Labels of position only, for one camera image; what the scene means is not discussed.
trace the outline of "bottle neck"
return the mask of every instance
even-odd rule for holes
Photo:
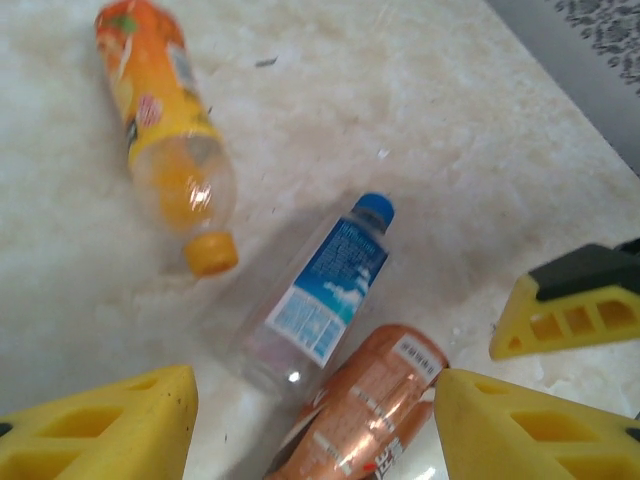
[[[369,225],[374,230],[379,231],[384,234],[387,231],[387,225],[384,220],[373,210],[369,210],[367,208],[359,208],[354,207],[351,209],[351,213],[358,217],[359,220],[362,220],[367,225]]]

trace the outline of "debris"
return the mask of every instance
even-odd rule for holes
[[[266,60],[260,60],[259,62],[256,62],[256,67],[257,68],[270,67],[271,65],[276,63],[276,60],[278,60],[278,57],[268,58]]]

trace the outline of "white marble surface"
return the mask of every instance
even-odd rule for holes
[[[482,1],[165,4],[238,171],[241,264],[193,281],[139,211],[94,50],[101,2],[2,0],[0,414],[188,362],[185,478],[259,478],[271,404],[215,354],[317,221],[366,189],[398,214],[348,351],[405,322],[454,366],[637,413],[638,342],[488,358],[519,274],[639,234],[640,181]],[[431,476],[446,478],[433,422],[389,478]]]

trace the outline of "blue label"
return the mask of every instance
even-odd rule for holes
[[[386,259],[365,229],[340,219],[266,323],[324,366]]]

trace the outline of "orange bottle cap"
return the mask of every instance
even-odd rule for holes
[[[185,245],[183,252],[197,277],[226,272],[238,264],[238,252],[229,232],[199,235]]]

